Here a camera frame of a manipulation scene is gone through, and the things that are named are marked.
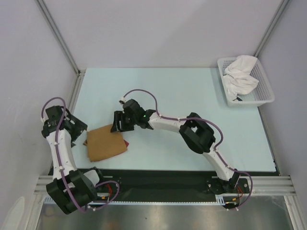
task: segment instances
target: plastic basket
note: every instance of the plastic basket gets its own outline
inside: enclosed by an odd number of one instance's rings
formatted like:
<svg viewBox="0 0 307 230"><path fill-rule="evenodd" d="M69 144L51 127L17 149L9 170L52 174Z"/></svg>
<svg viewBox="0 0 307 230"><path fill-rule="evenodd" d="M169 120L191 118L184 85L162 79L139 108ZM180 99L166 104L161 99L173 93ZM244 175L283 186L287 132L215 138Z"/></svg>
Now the plastic basket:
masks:
<svg viewBox="0 0 307 230"><path fill-rule="evenodd" d="M267 75L265 74L264 69L259 60L257 60L253 70L250 73L252 77L256 78L259 81L257 87L249 94L239 95L242 101L232 101L229 98L223 75L226 67L228 67L235 60L236 57L225 57L220 58L217 61L228 106L260 106L265 103L273 102L275 100L275 96L270 86Z"/></svg>

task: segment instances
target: gray floor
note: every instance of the gray floor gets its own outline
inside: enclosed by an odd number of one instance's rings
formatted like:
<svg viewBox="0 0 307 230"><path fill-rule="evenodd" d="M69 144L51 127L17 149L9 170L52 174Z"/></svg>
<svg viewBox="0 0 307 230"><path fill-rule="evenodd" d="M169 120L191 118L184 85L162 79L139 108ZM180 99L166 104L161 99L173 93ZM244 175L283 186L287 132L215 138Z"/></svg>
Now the gray floor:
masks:
<svg viewBox="0 0 307 230"><path fill-rule="evenodd" d="M109 205L65 215L44 205L36 230L291 230L282 196L252 197L239 211L221 206Z"/></svg>

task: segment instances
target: white towel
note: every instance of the white towel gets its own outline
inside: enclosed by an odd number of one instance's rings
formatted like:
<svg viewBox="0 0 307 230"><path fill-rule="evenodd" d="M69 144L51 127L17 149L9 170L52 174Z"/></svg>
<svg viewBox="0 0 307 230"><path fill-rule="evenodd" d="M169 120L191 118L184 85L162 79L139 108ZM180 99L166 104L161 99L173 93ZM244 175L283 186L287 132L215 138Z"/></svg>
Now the white towel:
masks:
<svg viewBox="0 0 307 230"><path fill-rule="evenodd" d="M250 76L258 59L253 56L241 55L231 63L224 71L225 84L231 100L235 100L238 94L248 94L258 85L258 80Z"/></svg>

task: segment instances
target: white wall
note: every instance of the white wall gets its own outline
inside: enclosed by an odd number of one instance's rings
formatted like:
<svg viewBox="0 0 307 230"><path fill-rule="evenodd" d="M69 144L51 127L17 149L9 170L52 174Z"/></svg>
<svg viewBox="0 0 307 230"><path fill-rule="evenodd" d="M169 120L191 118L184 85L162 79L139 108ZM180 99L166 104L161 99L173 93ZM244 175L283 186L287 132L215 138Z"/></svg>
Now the white wall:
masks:
<svg viewBox="0 0 307 230"><path fill-rule="evenodd" d="M34 0L0 1L0 226L15 200L28 208L50 166L40 110L68 99L75 78Z"/></svg>
<svg viewBox="0 0 307 230"><path fill-rule="evenodd" d="M80 68L253 55L281 0L46 0Z"/></svg>
<svg viewBox="0 0 307 230"><path fill-rule="evenodd" d="M260 56L275 94L261 107L277 162L307 213L307 1L294 0Z"/></svg>

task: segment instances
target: brown towel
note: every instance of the brown towel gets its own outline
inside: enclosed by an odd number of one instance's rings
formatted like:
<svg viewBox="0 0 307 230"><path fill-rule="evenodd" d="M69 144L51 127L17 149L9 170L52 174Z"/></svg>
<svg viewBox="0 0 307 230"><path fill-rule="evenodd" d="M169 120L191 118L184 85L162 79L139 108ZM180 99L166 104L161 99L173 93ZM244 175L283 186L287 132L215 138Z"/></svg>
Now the brown towel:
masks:
<svg viewBox="0 0 307 230"><path fill-rule="evenodd" d="M87 154L90 161L101 161L127 151L120 132L111 133L112 125L87 132Z"/></svg>

